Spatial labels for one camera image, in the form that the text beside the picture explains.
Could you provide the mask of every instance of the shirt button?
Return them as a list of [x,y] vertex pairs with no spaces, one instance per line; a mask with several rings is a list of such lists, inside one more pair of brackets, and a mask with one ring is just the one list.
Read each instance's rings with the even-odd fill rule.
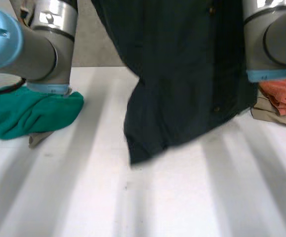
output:
[[215,15],[216,13],[216,9],[212,6],[210,7],[210,9],[208,10],[208,12],[210,13],[211,16]]

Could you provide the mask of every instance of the gray wall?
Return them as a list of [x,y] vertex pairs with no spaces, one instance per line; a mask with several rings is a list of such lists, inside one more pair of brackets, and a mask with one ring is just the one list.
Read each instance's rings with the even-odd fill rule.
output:
[[[23,0],[10,0],[16,14]],[[78,0],[79,21],[73,67],[123,66],[91,0]]]

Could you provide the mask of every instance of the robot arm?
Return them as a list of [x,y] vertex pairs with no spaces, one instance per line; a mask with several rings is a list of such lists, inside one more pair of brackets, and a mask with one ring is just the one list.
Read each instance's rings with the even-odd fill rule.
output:
[[286,79],[286,0],[243,0],[251,82]]
[[78,18],[77,0],[38,0],[31,29],[0,11],[0,73],[27,87],[66,94]]

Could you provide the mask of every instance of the black wire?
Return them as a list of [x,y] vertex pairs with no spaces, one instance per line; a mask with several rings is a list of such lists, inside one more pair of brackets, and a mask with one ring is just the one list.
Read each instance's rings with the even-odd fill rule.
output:
[[25,84],[25,81],[26,81],[25,78],[21,78],[21,80],[18,83],[13,84],[11,86],[8,86],[8,87],[0,90],[0,95],[16,91],[17,89],[19,89],[21,86],[23,86]]

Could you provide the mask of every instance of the dark green shirt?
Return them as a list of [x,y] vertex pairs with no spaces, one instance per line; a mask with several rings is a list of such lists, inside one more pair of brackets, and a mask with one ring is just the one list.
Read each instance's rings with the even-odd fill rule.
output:
[[242,1],[92,0],[121,59],[139,77],[124,132],[131,164],[189,142],[256,102]]

